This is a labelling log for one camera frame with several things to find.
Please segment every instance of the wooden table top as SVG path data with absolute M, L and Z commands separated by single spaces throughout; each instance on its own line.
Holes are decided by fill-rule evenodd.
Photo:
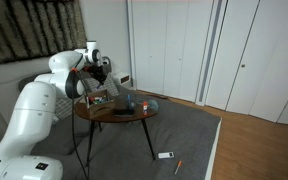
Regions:
M 148 108 L 147 115 L 143 114 L 143 106 L 140 104 L 136 104 L 134 116 L 131 117 L 118 117 L 114 116 L 113 112 L 109 112 L 107 114 L 103 114 L 97 117 L 91 117 L 85 103 L 77 102 L 74 107 L 75 114 L 90 121 L 103 122 L 103 123 L 122 123 L 122 122 L 131 122 L 138 121 L 145 118 L 149 118 L 155 116 L 157 114 L 151 108 Z

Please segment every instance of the fur wall hanging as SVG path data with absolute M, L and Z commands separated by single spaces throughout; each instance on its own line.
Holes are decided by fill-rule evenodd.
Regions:
M 0 64 L 85 46 L 77 0 L 0 0 Z

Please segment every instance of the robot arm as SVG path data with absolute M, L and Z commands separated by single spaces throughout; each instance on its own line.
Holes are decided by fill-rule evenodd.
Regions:
M 96 42 L 93 45 L 93 49 L 65 51 L 52 56 L 49 60 L 52 73 L 40 75 L 24 87 L 0 142 L 0 179 L 62 178 L 60 161 L 29 154 L 36 143 L 49 135 L 56 98 L 77 98 L 83 94 L 80 80 L 74 79 L 74 82 L 72 79 L 77 77 L 76 71 L 82 70 L 85 63 L 91 65 L 90 72 L 94 71 L 92 67 L 101 68 Z M 100 77 L 98 80 L 103 82 L 106 75 Z

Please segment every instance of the white wall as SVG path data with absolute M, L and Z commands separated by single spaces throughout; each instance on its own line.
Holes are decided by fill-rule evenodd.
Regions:
M 87 39 L 99 42 L 102 55 L 112 60 L 113 72 L 131 74 L 126 1 L 80 0 L 80 3 Z M 0 65 L 0 85 L 47 70 L 48 58 Z M 6 127 L 0 113 L 0 140 Z

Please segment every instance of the wooden floor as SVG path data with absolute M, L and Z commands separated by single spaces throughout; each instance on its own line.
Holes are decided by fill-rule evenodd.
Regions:
M 170 100 L 222 117 L 212 180 L 288 180 L 288 125 Z

